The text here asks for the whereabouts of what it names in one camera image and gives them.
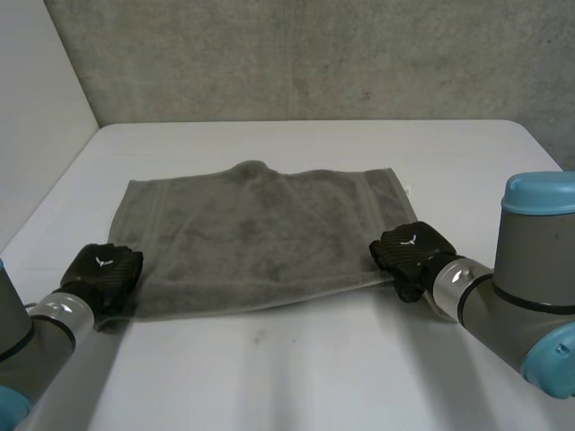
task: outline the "stain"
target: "stain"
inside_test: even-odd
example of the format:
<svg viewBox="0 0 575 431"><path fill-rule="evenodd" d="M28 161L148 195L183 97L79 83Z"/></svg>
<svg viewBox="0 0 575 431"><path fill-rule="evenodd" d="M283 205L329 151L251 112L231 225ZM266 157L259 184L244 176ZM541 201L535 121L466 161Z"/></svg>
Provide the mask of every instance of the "stain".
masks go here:
<svg viewBox="0 0 575 431"><path fill-rule="evenodd" d="M263 342L263 340L265 339L265 336L266 336L265 330L258 330L258 333L255 335L255 339L253 339L253 344L258 346L260 343Z"/></svg>
<svg viewBox="0 0 575 431"><path fill-rule="evenodd" d="M309 85L307 81L302 78L294 78L293 80L294 88L296 89L297 94L303 98L307 99L309 97Z"/></svg>

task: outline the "gray wall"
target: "gray wall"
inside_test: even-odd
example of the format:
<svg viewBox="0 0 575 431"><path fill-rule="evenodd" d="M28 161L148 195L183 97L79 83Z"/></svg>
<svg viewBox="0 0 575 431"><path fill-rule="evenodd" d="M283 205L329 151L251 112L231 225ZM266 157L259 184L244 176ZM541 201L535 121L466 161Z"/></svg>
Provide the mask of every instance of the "gray wall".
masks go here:
<svg viewBox="0 0 575 431"><path fill-rule="evenodd" d="M575 169L573 0L46 0L102 126L511 119Z"/></svg>

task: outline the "blue joint cap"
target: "blue joint cap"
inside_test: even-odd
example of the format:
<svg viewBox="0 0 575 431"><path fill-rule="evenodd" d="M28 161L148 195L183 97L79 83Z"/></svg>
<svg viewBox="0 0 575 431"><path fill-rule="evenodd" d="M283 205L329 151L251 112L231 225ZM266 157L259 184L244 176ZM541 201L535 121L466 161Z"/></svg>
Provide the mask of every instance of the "blue joint cap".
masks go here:
<svg viewBox="0 0 575 431"><path fill-rule="evenodd" d="M519 372L554 398L575 396L575 321L548 333L529 353Z"/></svg>
<svg viewBox="0 0 575 431"><path fill-rule="evenodd" d="M12 431L26 419L30 401L14 389L0 386L0 431Z"/></svg>
<svg viewBox="0 0 575 431"><path fill-rule="evenodd" d="M575 213L575 172L528 172L507 181L501 207L524 216Z"/></svg>

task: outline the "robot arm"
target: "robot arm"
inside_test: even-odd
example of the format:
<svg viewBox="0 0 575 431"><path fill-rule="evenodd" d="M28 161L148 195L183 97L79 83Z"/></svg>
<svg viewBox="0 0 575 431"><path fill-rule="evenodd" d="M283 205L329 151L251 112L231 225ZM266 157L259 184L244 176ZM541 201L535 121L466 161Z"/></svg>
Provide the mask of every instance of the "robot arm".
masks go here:
<svg viewBox="0 0 575 431"><path fill-rule="evenodd" d="M28 416L75 348L123 306L142 261L127 247L87 245L61 287L27 313L0 260L0 431Z"/></svg>
<svg viewBox="0 0 575 431"><path fill-rule="evenodd" d="M402 300L424 296L528 382L575 396L575 172L516 175L501 205L494 270L422 222L383 233L372 256Z"/></svg>

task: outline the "white logo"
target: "white logo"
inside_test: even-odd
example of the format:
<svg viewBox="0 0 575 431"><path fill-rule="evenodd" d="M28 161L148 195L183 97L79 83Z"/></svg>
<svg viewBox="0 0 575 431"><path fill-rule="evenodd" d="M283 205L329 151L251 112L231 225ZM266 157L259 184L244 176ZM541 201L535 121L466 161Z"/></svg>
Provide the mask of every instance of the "white logo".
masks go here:
<svg viewBox="0 0 575 431"><path fill-rule="evenodd" d="M415 240L417 240L417 235L413 235L413 238L411 238L409 241L400 242L400 244L401 245L415 245Z"/></svg>
<svg viewBox="0 0 575 431"><path fill-rule="evenodd" d="M98 265L100 265L100 268L103 267L104 265L110 265L111 263L114 263L113 260L108 260L107 262L103 262L101 261L97 256L96 256L96 263Z"/></svg>

